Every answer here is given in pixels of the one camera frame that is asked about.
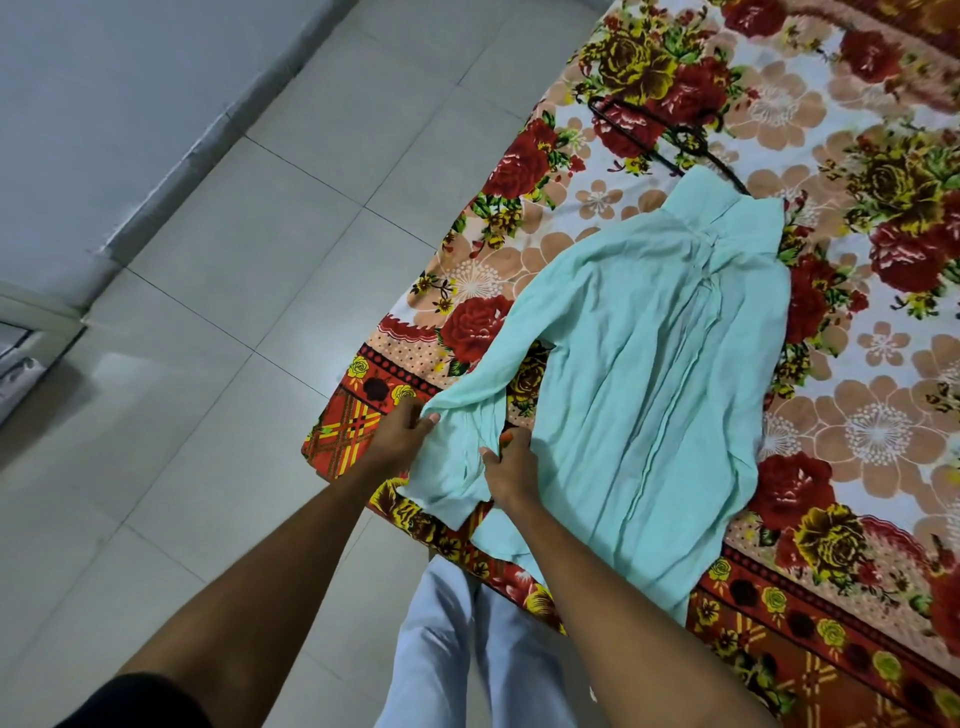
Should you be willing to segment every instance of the floor tile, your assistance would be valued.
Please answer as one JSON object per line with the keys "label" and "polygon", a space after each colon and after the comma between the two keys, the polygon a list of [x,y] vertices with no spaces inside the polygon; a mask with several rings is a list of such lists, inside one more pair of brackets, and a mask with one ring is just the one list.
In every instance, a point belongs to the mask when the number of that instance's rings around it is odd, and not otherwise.
{"label": "floor tile", "polygon": [[577,0],[520,3],[461,85],[525,119],[600,15]]}
{"label": "floor tile", "polygon": [[0,681],[116,527],[68,489],[0,490]]}
{"label": "floor tile", "polygon": [[121,527],[0,692],[0,725],[48,728],[66,717],[202,586]]}
{"label": "floor tile", "polygon": [[257,351],[331,395],[357,349],[430,253],[413,235],[361,211]]}
{"label": "floor tile", "polygon": [[341,25],[248,135],[364,204],[452,87]]}
{"label": "floor tile", "polygon": [[130,526],[206,581],[326,484],[300,443],[326,399],[254,355],[164,469]]}
{"label": "floor tile", "polygon": [[380,706],[375,701],[301,653],[264,725],[370,728],[379,715]]}
{"label": "floor tile", "polygon": [[347,23],[455,84],[512,6],[512,0],[361,0]]}
{"label": "floor tile", "polygon": [[420,576],[426,547],[383,519],[364,529],[333,577],[304,650],[382,705],[396,635]]}
{"label": "floor tile", "polygon": [[495,104],[454,89],[367,207],[439,247],[521,126]]}
{"label": "floor tile", "polygon": [[255,347],[359,209],[240,139],[130,267]]}
{"label": "floor tile", "polygon": [[344,552],[340,555],[340,561],[337,563],[337,569],[339,569],[347,560],[349,553],[353,550],[353,547],[356,546],[357,541],[360,539],[360,535],[363,533],[364,529],[367,527],[367,524],[372,518],[373,513],[371,513],[370,509],[364,508],[363,513],[360,514],[360,518],[357,519],[357,524],[353,527],[353,532],[350,533],[350,537],[347,539],[347,545],[344,546]]}
{"label": "floor tile", "polygon": [[125,519],[251,351],[129,271],[0,434],[0,487],[64,484]]}

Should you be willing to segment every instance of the right hand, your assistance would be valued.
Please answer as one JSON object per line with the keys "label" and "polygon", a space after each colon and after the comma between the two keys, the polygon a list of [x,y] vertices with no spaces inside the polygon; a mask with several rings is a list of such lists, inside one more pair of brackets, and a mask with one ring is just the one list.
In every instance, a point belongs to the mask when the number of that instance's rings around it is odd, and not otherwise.
{"label": "right hand", "polygon": [[489,448],[480,448],[480,457],[486,468],[490,495],[509,516],[517,508],[540,505],[540,489],[537,485],[537,456],[530,450],[530,430],[514,427],[504,434],[507,433],[513,437],[504,446],[502,457],[497,457]]}

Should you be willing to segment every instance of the shirt sleeve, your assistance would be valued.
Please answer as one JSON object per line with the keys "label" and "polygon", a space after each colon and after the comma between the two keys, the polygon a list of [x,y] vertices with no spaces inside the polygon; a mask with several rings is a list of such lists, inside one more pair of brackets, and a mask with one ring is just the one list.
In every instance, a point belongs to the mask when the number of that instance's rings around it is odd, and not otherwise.
{"label": "shirt sleeve", "polygon": [[137,672],[114,677],[57,728],[213,728],[200,704],[171,680]]}

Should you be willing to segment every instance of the bed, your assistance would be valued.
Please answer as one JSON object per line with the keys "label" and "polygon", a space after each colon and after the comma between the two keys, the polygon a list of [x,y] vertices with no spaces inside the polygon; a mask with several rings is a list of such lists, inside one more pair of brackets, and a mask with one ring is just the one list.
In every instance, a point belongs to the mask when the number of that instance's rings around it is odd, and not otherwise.
{"label": "bed", "polygon": [[[656,209],[692,164],[729,170],[783,198],[792,298],[756,495],[686,626],[787,724],[960,722],[958,26],[960,0],[614,3],[356,354],[304,457],[343,473],[402,398],[470,370],[478,331],[559,253]],[[591,99],[624,104],[600,116]],[[548,356],[535,344],[511,382],[511,424],[533,424]],[[543,585],[470,544],[490,504],[454,531],[402,483],[369,507],[563,631]]]}

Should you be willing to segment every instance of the leg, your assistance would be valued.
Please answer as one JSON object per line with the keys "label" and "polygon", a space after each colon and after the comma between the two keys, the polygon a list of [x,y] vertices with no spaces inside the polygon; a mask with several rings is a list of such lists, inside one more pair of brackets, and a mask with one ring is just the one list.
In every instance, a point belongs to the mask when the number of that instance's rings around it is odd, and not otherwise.
{"label": "leg", "polygon": [[576,726],[564,671],[546,629],[493,589],[481,587],[476,609],[477,664],[487,686],[493,728]]}
{"label": "leg", "polygon": [[394,679],[377,728],[464,727],[472,615],[467,575],[444,558],[433,559],[400,626]]}

